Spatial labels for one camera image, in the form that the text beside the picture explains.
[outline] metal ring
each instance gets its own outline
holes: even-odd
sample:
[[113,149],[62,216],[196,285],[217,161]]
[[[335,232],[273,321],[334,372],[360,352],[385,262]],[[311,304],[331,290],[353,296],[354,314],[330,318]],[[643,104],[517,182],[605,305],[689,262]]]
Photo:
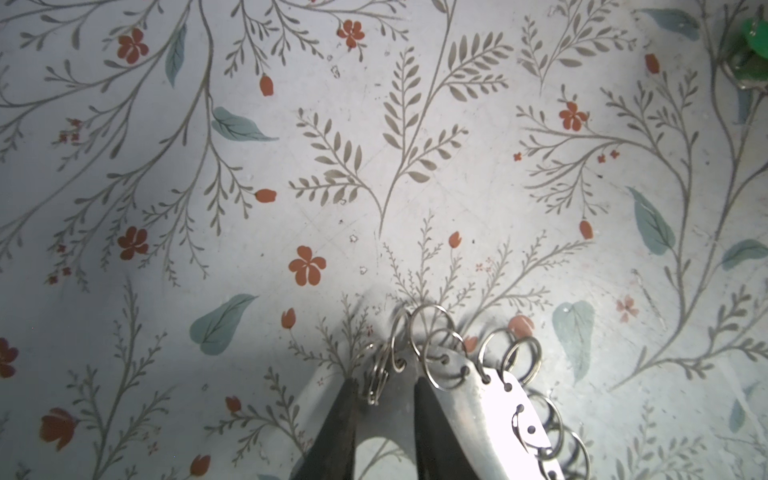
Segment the metal ring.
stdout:
[[[482,377],[482,382],[486,385],[488,385],[491,382],[491,376],[485,373],[485,369],[483,368],[483,359],[485,358],[485,349],[488,348],[488,344],[491,342],[491,339],[499,333],[507,333],[509,335],[509,338],[511,338],[513,344],[518,340],[517,337],[515,337],[515,334],[512,333],[508,328],[496,329],[490,332],[488,336],[486,336],[485,339],[483,339],[482,343],[480,344],[480,350],[478,350],[477,359],[475,359],[475,368],[478,370],[478,373]],[[514,357],[512,361],[512,365],[515,364],[516,358],[517,356]]]
[[584,467],[586,469],[586,472],[584,473],[583,478],[584,480],[589,480],[592,476],[592,461],[589,459],[589,452],[587,451],[587,446],[584,444],[584,440],[582,440],[581,437],[576,432],[574,432],[568,427],[565,427],[565,431],[571,434],[571,436],[576,441],[576,446],[578,447],[578,449],[584,453]]
[[[535,390],[531,390],[528,394],[528,398],[539,398],[546,402],[547,407],[549,407],[550,411],[554,413],[555,418],[557,419],[557,422],[554,423],[554,426],[557,427],[558,430],[558,441],[555,443],[555,447],[537,447],[536,445],[532,445],[527,442],[523,442],[523,445],[527,445],[529,447],[532,447],[533,449],[536,449],[538,453],[533,453],[532,455],[536,457],[536,459],[540,462],[546,462],[547,460],[552,460],[553,458],[557,458],[558,455],[560,455],[560,451],[563,449],[563,445],[565,444],[565,427],[563,426],[563,418],[560,415],[560,410],[557,406],[544,394],[539,393]],[[515,436],[518,437],[518,439],[521,438],[519,435],[519,432],[515,433]]]
[[384,390],[384,385],[389,378],[389,372],[386,370],[386,362],[389,360],[387,345],[381,345],[376,354],[371,368],[369,384],[366,389],[366,401],[369,405],[378,405]]
[[432,376],[432,373],[429,371],[429,365],[427,365],[427,360],[428,360],[428,357],[429,357],[427,355],[427,353],[429,351],[429,344],[432,342],[432,337],[435,336],[435,334],[440,333],[440,332],[447,332],[447,333],[449,333],[451,336],[456,338],[462,344],[462,348],[464,349],[464,357],[469,358],[469,353],[467,352],[467,346],[464,344],[464,339],[455,330],[452,330],[452,329],[449,329],[449,328],[441,328],[441,329],[437,329],[437,330],[432,331],[432,333],[430,333],[427,336],[427,340],[424,342],[424,355],[421,357],[421,359],[422,359],[422,368],[424,369],[424,373],[427,375],[427,379],[432,384],[432,386],[434,386],[436,389],[442,390],[443,392],[448,392],[448,391],[453,390],[456,387],[460,386],[464,382],[464,378],[469,374],[469,369],[466,368],[466,367],[462,368],[462,370],[461,370],[462,381],[457,383],[456,385],[454,385],[452,387],[447,387],[447,388],[446,387],[441,387],[435,381],[435,378]]
[[402,371],[406,369],[406,360],[395,358],[395,338],[397,337],[396,330],[400,324],[400,319],[402,318],[403,314],[406,315],[406,318],[412,315],[408,309],[402,307],[397,312],[397,315],[395,315],[395,322],[392,325],[392,332],[389,334],[389,360],[392,363],[392,369],[397,373],[402,373]]
[[410,317],[408,318],[408,340],[411,343],[411,348],[413,348],[414,353],[416,354],[416,358],[419,360],[422,358],[422,353],[419,351],[419,348],[416,346],[416,342],[413,339],[413,319],[416,317],[416,314],[421,313],[422,310],[426,310],[429,307],[435,308],[442,312],[443,315],[445,315],[445,318],[448,319],[448,330],[455,332],[456,331],[456,324],[453,322],[453,318],[451,318],[451,314],[448,313],[448,310],[443,308],[443,306],[438,305],[437,303],[425,303],[424,305],[419,306],[416,310],[413,310],[413,313],[411,313]]
[[[507,350],[507,353],[504,355],[504,359],[502,360],[502,367],[498,371],[499,378],[502,379],[502,382],[504,381],[504,376],[502,375],[502,372],[504,370],[509,370],[513,366],[515,366],[516,357],[517,357],[517,351],[520,348],[520,345],[523,343],[530,343],[532,345],[531,347],[531,354],[533,355],[533,363],[531,364],[531,368],[528,370],[528,373],[523,376],[522,379],[519,379],[518,382],[520,382],[520,385],[526,386],[529,384],[534,377],[536,377],[536,374],[538,373],[538,370],[541,368],[541,344],[539,343],[536,338],[532,336],[524,336],[515,343],[512,344],[511,347],[509,347],[509,350]],[[507,367],[507,362],[512,359],[512,363]]]

